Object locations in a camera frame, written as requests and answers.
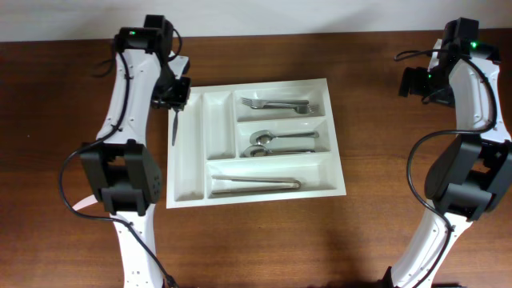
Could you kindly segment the small teaspoon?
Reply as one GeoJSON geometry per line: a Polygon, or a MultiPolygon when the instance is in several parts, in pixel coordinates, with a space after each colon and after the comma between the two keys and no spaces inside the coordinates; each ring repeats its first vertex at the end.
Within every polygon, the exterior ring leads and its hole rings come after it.
{"type": "Polygon", "coordinates": [[[172,139],[171,139],[171,145],[175,146],[177,133],[178,133],[178,116],[179,116],[179,110],[174,109],[174,120],[173,120],[173,126],[172,126],[172,139]]]}

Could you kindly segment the steel fork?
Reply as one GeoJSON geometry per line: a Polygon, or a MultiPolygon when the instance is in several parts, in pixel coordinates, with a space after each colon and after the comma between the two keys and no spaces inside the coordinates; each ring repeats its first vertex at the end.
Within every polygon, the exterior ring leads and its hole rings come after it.
{"type": "Polygon", "coordinates": [[[253,108],[263,108],[266,105],[309,105],[310,103],[307,100],[297,100],[297,101],[278,101],[278,100],[264,100],[264,99],[254,99],[254,98],[241,98],[241,103],[253,108]]]}
{"type": "Polygon", "coordinates": [[[315,114],[319,112],[319,105],[302,105],[302,104],[278,104],[270,103],[264,105],[263,109],[288,109],[297,114],[315,114]]]}

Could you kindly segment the steel tablespoon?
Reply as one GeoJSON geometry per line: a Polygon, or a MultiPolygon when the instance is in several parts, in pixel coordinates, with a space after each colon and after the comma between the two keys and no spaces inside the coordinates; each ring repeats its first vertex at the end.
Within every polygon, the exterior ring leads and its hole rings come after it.
{"type": "Polygon", "coordinates": [[[297,134],[274,134],[269,130],[260,130],[252,133],[250,136],[250,144],[252,145],[260,145],[264,146],[269,144],[275,139],[278,138],[318,138],[319,132],[305,132],[305,133],[297,133],[297,134]]]}
{"type": "Polygon", "coordinates": [[[266,156],[277,156],[277,155],[288,155],[288,154],[311,154],[315,153],[315,150],[303,149],[303,150],[271,150],[265,146],[249,146],[243,152],[244,158],[254,157],[266,157],[266,156]]]}

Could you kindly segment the pink plastic knife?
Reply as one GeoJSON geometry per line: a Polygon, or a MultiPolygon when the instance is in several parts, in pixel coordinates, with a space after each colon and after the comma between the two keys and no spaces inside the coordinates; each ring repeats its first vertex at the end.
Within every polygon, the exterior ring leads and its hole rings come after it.
{"type": "Polygon", "coordinates": [[[74,211],[80,211],[81,209],[84,209],[88,206],[91,206],[93,204],[96,204],[98,202],[98,200],[96,199],[96,197],[92,194],[92,195],[89,195],[87,197],[85,197],[84,199],[76,202],[73,206],[72,206],[72,210],[74,211]]]}

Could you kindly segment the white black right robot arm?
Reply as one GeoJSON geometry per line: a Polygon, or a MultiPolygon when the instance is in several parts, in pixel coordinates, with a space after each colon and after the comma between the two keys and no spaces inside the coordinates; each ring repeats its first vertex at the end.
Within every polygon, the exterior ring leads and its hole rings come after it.
{"type": "Polygon", "coordinates": [[[401,258],[387,268],[380,287],[432,287],[434,276],[461,234],[500,203],[511,185],[511,136],[498,96],[501,56],[480,42],[479,22],[458,18],[445,25],[428,67],[407,67],[399,95],[452,107],[456,128],[430,133],[412,147],[406,179],[425,207],[418,229],[401,258]],[[424,195],[414,188],[411,168],[424,142],[441,135],[454,140],[430,167],[424,195]]]}

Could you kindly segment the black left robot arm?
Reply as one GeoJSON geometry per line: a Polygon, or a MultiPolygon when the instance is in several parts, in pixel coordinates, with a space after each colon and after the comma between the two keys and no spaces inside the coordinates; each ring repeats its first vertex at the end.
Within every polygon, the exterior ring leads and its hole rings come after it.
{"type": "Polygon", "coordinates": [[[114,225],[125,287],[176,287],[156,257],[154,211],[162,172],[146,146],[150,109],[185,109],[190,96],[190,60],[173,51],[178,32],[162,15],[148,14],[141,27],[114,36],[110,68],[116,73],[106,119],[94,142],[76,151],[92,196],[70,209],[76,215],[101,203],[101,222],[114,225]]]}

